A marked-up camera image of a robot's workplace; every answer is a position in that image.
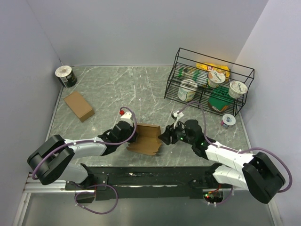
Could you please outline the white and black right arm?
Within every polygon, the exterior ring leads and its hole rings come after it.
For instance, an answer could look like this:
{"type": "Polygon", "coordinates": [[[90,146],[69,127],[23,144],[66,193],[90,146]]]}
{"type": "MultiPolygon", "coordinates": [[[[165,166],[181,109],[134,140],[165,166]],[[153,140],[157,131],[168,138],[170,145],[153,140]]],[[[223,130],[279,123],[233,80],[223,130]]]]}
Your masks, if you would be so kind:
{"type": "Polygon", "coordinates": [[[280,192],[285,179],[272,160],[262,152],[241,153],[205,136],[197,120],[178,121],[166,126],[158,137],[166,145],[178,141],[190,144],[193,152],[217,165],[206,175],[206,184],[215,188],[228,184],[243,188],[261,203],[267,204],[280,192]]]}

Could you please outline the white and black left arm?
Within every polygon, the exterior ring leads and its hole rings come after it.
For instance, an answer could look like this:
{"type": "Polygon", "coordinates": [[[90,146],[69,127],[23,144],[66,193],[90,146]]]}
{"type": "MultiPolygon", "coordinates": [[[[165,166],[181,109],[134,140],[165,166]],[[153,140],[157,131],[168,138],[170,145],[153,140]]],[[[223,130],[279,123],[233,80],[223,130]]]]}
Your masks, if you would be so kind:
{"type": "Polygon", "coordinates": [[[71,161],[109,155],[122,144],[135,142],[136,129],[136,122],[119,121],[112,129],[88,140],[69,140],[54,135],[29,156],[27,162],[32,169],[32,179],[43,185],[65,180],[88,189],[96,183],[94,174],[87,165],[71,161]]]}

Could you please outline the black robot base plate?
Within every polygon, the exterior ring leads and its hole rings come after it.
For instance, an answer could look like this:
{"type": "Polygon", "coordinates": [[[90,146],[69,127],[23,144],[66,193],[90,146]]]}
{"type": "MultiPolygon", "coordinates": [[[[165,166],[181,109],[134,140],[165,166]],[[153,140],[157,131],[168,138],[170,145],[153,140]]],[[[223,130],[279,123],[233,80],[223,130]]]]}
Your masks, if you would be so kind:
{"type": "Polygon", "coordinates": [[[204,191],[231,187],[214,179],[212,167],[90,167],[89,170],[94,176],[91,185],[100,184],[101,187],[76,187],[67,182],[65,189],[77,192],[87,190],[94,194],[97,201],[103,201],[115,197],[202,199],[204,191]]]}

